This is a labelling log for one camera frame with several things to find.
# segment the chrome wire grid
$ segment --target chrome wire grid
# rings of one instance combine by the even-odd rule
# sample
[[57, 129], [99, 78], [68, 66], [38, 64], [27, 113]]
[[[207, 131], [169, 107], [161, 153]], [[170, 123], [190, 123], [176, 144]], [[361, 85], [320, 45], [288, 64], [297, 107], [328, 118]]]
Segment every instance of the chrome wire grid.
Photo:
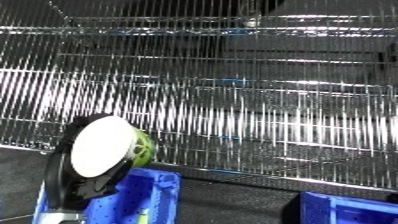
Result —
[[163, 164], [396, 189], [396, 5], [3, 0], [1, 147], [107, 112]]

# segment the white disc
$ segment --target white disc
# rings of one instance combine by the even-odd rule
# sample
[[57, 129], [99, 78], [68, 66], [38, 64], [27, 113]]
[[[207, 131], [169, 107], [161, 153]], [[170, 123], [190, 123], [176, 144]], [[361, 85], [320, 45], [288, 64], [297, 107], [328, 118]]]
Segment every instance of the white disc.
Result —
[[109, 116], [89, 124], [73, 144], [71, 162], [83, 177], [104, 174], [135, 144], [134, 128], [123, 118]]

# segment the blue plastic bin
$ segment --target blue plastic bin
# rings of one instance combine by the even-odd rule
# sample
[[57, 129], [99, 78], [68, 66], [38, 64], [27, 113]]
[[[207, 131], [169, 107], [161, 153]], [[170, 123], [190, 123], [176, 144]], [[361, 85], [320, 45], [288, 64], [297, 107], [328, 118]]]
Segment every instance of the blue plastic bin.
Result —
[[[132, 169], [117, 188], [119, 193], [91, 201], [85, 211], [87, 224], [137, 224], [148, 215], [149, 224], [172, 224], [177, 212], [180, 175], [176, 173]], [[47, 210], [42, 188], [33, 224]]]
[[302, 224], [398, 224], [398, 205], [305, 192]]

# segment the dark floor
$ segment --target dark floor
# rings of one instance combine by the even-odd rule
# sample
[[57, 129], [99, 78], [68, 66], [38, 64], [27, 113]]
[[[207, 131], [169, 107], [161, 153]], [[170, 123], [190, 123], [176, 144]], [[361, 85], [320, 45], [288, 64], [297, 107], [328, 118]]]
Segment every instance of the dark floor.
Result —
[[[30, 223], [46, 157], [33, 152], [0, 149], [1, 223]], [[177, 223], [282, 222], [283, 208], [294, 192], [184, 179]]]

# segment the metal wire shelf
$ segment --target metal wire shelf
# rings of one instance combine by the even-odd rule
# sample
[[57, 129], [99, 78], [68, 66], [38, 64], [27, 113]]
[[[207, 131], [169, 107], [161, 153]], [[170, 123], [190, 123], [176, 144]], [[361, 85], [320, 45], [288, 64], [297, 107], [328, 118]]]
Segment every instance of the metal wire shelf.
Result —
[[163, 164], [398, 187], [393, 10], [249, 27], [42, 3], [35, 20], [0, 12], [2, 147], [51, 152], [73, 117], [109, 112], [155, 136]]

